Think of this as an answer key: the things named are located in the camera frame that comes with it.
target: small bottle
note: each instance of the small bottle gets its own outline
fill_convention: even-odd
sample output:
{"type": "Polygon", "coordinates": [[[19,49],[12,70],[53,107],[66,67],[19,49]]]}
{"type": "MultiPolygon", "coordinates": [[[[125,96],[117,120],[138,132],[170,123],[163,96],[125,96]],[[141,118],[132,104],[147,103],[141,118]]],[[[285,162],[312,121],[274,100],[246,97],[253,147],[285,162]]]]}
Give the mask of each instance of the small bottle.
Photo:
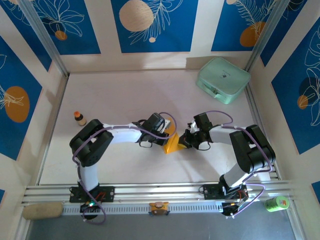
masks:
{"type": "Polygon", "coordinates": [[[84,116],[80,112],[75,111],[73,115],[74,115],[74,119],[80,126],[86,125],[87,120],[84,118],[84,116]]]}

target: mint green case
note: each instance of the mint green case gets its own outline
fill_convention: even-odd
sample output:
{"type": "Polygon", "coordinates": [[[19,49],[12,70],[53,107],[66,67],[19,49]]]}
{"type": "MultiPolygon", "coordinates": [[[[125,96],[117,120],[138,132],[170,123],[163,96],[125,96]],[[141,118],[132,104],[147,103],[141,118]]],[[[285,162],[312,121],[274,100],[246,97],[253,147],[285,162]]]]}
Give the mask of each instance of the mint green case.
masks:
{"type": "Polygon", "coordinates": [[[250,73],[218,56],[201,68],[196,85],[213,98],[229,104],[244,90],[250,78],[250,73]]]}

